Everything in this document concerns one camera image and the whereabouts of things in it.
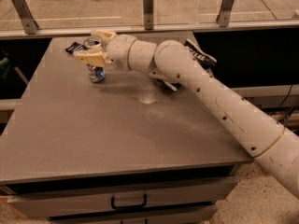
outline cable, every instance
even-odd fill
[[[273,11],[271,10],[271,8],[265,3],[265,1],[264,1],[264,0],[261,0],[261,1],[262,1],[262,3],[264,4],[264,6],[267,7],[268,10],[271,12],[272,16],[273,16],[275,19],[277,19],[277,16],[275,16],[275,14],[274,14]]]
[[[289,89],[289,92],[288,94],[286,95],[286,97],[284,97],[283,101],[281,102],[281,104],[279,105],[278,108],[281,108],[281,106],[283,105],[283,103],[288,99],[288,97],[290,96],[290,93],[292,91],[292,86],[293,84],[290,86],[290,89]],[[274,114],[276,113],[276,111],[273,111],[273,113],[270,115],[270,117],[272,117]]]

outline metal post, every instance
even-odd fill
[[[26,34],[36,34],[38,25],[34,20],[29,7],[25,0],[11,0],[14,7],[16,8],[19,17],[21,19],[21,24]]]
[[[153,0],[143,0],[144,29],[153,29]]]
[[[217,23],[220,27],[229,25],[234,1],[235,0],[222,0],[221,10],[217,17]]]

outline drawer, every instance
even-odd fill
[[[190,206],[98,217],[71,217],[51,220],[49,224],[190,224],[210,220],[216,211],[215,205]]]
[[[216,202],[225,199],[235,185],[235,177],[229,176],[115,187],[114,191],[108,189],[110,193],[89,189],[83,190],[80,195],[71,196],[62,193],[26,194],[13,196],[8,203],[28,217],[59,217],[184,203]]]

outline small object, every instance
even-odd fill
[[[184,46],[188,49],[188,51],[192,54],[193,59],[200,63],[200,65],[204,69],[209,69],[216,65],[217,60],[204,53],[198,46],[196,46],[190,39],[187,39]]]
[[[67,49],[65,49],[66,52],[73,54],[74,51],[79,51],[79,50],[83,50],[83,49],[88,49],[87,47],[85,47],[82,44],[79,44],[77,42],[74,42],[71,46],[69,46]]]
[[[92,83],[99,83],[105,78],[105,72],[103,67],[97,67],[87,64],[90,81]]]
[[[83,44],[74,42],[71,46],[65,49],[66,52],[73,54],[75,51],[88,50],[88,49],[102,49],[101,40],[97,37],[89,37]],[[91,64],[87,64],[88,74],[92,83],[99,83],[105,78],[105,72],[103,67],[97,67]]]
[[[102,49],[102,43],[100,38],[91,36],[88,37],[85,41],[84,41],[84,45],[85,48],[87,49]],[[105,78],[105,71],[103,67],[98,67],[98,66],[94,66],[91,64],[87,64],[88,67],[88,73],[90,76],[90,81],[92,83],[99,83],[102,80],[104,80]]]

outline drawer handle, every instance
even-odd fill
[[[147,219],[144,220],[144,224],[148,224],[148,220]]]
[[[111,207],[114,209],[114,210],[124,210],[124,209],[136,209],[136,208],[142,208],[142,207],[145,207],[146,204],[148,202],[148,196],[147,194],[144,194],[143,195],[143,203],[142,204],[138,204],[138,205],[126,205],[126,206],[117,206],[115,205],[115,198],[112,197],[111,198]]]

